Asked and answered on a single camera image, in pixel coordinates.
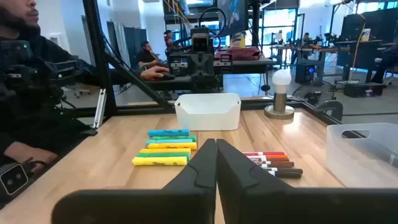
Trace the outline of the grey room partition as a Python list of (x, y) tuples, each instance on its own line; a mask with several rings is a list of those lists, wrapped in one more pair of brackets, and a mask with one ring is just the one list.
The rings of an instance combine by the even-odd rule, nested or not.
[(145, 29), (126, 27), (120, 22), (108, 21), (108, 40), (116, 55), (121, 57), (134, 70), (139, 69), (137, 55), (141, 44), (147, 40)]

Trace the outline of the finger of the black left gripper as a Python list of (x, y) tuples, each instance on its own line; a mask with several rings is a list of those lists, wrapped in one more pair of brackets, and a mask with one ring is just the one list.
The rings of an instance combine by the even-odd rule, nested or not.
[(192, 54), (191, 55), (191, 72), (192, 75), (201, 75), (201, 60), (202, 60), (202, 54)]
[(202, 70), (208, 74), (208, 75), (213, 75), (214, 74), (214, 58), (213, 54), (204, 54), (202, 56)]

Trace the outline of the yellow chunky highlighter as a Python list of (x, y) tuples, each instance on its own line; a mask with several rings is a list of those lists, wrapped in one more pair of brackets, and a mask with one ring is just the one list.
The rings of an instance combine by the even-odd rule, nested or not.
[(134, 157), (132, 163), (135, 166), (185, 166), (188, 160), (186, 157)]
[(165, 148), (165, 149), (141, 149), (139, 153), (155, 154), (155, 153), (191, 153), (190, 148)]
[(191, 150), (197, 150), (197, 144), (195, 142), (168, 142), (168, 143), (150, 143), (147, 145), (148, 149), (181, 149), (189, 148)]

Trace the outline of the blue chunky highlighter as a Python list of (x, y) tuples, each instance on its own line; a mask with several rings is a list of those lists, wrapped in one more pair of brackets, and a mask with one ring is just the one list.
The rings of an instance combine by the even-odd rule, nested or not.
[(189, 136), (189, 129), (154, 129), (148, 130), (149, 136)]

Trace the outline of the black floor box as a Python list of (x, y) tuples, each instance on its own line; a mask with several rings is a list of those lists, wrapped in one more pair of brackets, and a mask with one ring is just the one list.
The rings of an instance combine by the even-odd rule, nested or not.
[(380, 83), (346, 84), (343, 94), (352, 98), (381, 96), (387, 86)]

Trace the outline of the yellow container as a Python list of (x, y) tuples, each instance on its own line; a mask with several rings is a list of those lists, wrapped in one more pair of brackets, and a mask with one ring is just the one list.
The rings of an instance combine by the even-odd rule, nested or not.
[(230, 36), (230, 45), (231, 48), (246, 48), (246, 33), (239, 32)]

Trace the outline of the silver aluminium bar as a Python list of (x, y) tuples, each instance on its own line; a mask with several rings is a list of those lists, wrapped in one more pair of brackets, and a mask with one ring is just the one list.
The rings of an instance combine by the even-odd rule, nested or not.
[(103, 116), (106, 106), (106, 89), (100, 89), (95, 118), (93, 121), (93, 129), (98, 129), (103, 124)]

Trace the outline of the black aluminium frame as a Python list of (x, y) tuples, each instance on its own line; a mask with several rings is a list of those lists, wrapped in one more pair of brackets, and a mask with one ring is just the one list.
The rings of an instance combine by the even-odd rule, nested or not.
[[(81, 0), (85, 10), (85, 16), (88, 22), (88, 30), (93, 48), (95, 64), (97, 66), (98, 75), (101, 78), (101, 87), (107, 91), (105, 117), (110, 119), (112, 116), (130, 116), (130, 115), (147, 115), (147, 114), (172, 114), (175, 113), (175, 106), (173, 103), (161, 98), (150, 86), (145, 84), (137, 75), (133, 75), (124, 66), (121, 65), (121, 60), (114, 58), (106, 52), (105, 38), (103, 37), (102, 28), (100, 25), (100, 13), (98, 9), (97, 0)], [(114, 66), (121, 74), (136, 84), (145, 94), (151, 97), (156, 104), (154, 105), (139, 105), (139, 106), (117, 106), (114, 99), (114, 91), (111, 81), (111, 73), (109, 66)], [(340, 124), (341, 121), (331, 116), (331, 111), (316, 112), (314, 106), (300, 100), (289, 100), (288, 106), (293, 108), (303, 108), (316, 118), (322, 120), (326, 124)]]

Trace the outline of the brown dry-erase marker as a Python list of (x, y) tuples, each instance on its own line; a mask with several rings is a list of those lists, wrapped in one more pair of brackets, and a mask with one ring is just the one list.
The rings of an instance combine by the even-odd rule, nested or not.
[(252, 160), (255, 164), (263, 167), (276, 167), (276, 168), (293, 168), (294, 162), (289, 161), (260, 161)]

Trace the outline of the black dry-erase marker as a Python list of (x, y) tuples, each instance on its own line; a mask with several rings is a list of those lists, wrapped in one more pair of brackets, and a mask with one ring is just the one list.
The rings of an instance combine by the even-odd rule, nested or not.
[(290, 172), (290, 173), (303, 174), (302, 169), (294, 169), (294, 168), (267, 167), (267, 168), (264, 168), (264, 170), (273, 171), (273, 172)]
[(302, 175), (296, 172), (276, 172), (276, 171), (268, 171), (270, 175), (273, 175), (277, 178), (282, 179), (300, 179)]

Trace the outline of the black room panel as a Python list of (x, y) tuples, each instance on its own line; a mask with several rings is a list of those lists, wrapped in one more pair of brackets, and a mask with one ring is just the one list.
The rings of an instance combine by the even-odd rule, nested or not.
[(380, 57), (380, 44), (392, 43), (398, 36), (398, 8), (364, 12), (361, 15), (345, 16), (340, 37), (344, 40), (357, 42), (365, 23), (365, 29), (370, 29), (369, 43), (359, 43), (354, 67), (360, 69), (373, 68), (374, 59)]

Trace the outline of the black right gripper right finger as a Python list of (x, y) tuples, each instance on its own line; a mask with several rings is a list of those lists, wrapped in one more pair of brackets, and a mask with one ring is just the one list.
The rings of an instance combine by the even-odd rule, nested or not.
[(295, 188), (255, 164), (224, 139), (217, 139), (217, 184), (226, 224), (282, 223), (278, 202)]

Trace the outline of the green chunky highlighter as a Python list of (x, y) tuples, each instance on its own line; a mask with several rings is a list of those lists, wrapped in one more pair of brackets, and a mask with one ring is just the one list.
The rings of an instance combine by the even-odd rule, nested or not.
[(152, 136), (152, 140), (171, 140), (171, 139), (191, 139), (193, 142), (197, 141), (197, 137), (194, 135), (189, 136)]
[(186, 157), (190, 160), (191, 154), (189, 152), (158, 152), (158, 153), (144, 153), (140, 152), (138, 157)]

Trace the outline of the clear plastic bin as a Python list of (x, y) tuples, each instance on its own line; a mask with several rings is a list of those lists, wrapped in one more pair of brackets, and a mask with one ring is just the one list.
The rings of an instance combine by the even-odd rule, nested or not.
[(326, 164), (346, 187), (398, 189), (398, 124), (329, 125)]

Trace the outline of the teal chunky highlighter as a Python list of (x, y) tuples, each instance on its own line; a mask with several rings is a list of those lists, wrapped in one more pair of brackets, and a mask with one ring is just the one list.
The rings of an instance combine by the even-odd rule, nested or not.
[(146, 144), (161, 144), (161, 143), (185, 143), (194, 142), (192, 139), (150, 139), (146, 141)]

